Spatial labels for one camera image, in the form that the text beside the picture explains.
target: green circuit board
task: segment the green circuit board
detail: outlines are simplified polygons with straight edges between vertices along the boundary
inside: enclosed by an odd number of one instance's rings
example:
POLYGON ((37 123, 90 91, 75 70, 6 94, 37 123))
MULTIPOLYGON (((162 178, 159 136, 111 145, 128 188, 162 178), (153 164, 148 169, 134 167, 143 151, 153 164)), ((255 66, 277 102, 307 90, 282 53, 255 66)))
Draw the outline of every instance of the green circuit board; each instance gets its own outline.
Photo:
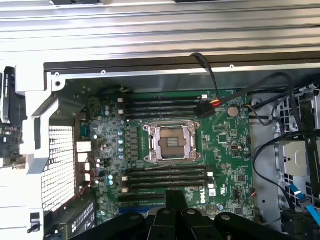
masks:
MULTIPOLYGON (((219 91, 220 98, 233 93, 233 90, 219 91)), ((209 100, 215 99, 214 91, 137 93, 128 96, 129 104, 145 99, 152 101, 201 96, 209 100)), ((241 107, 247 102, 246 96, 217 107, 215 115, 205 119, 197 119, 187 114, 178 117, 156 114, 154 118, 130 119, 127 118, 126 112, 122 112, 126 99, 124 93, 121 96, 109 95, 89 99, 90 118, 85 124, 89 128, 88 137, 92 141, 94 158, 100 162, 97 168, 99 184, 94 186, 98 224, 126 212, 146 214, 152 207, 162 207, 165 201, 162 196, 168 189, 184 191, 188 206, 206 210, 211 218, 220 212, 235 213, 251 220, 254 218, 254 203, 249 197, 253 190, 249 113, 241 107), (238 106, 237 117, 227 114, 230 106, 238 106), (150 153, 150 136, 144 126, 153 122, 186 120, 199 126, 195 130, 198 159, 170 165, 147 162, 145 158, 150 153), (127 186, 126 181, 133 178, 128 177, 128 173, 132 171, 142 176, 141 179, 132 179, 133 183, 127 186), (185 181, 181 185, 175 185, 176 182, 173 180, 178 171, 186 173, 181 178, 185 181), (201 179, 197 182, 199 185, 194 184, 192 179, 200 176, 201 179), (126 200, 127 196, 131 198, 142 195, 157 197, 126 200)), ((173 146, 176 146, 176 138, 170 140, 173 146)))

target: cpu socket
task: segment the cpu socket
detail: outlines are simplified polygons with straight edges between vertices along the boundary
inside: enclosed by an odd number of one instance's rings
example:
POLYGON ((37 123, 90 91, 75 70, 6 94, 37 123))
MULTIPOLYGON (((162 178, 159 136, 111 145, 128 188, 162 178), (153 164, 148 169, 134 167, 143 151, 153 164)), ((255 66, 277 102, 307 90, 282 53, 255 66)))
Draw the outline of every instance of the cpu socket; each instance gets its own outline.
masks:
POLYGON ((149 155, 144 158, 153 164, 181 164, 190 163, 201 154, 196 147, 196 129, 198 122, 157 121, 143 126, 149 133, 149 155))

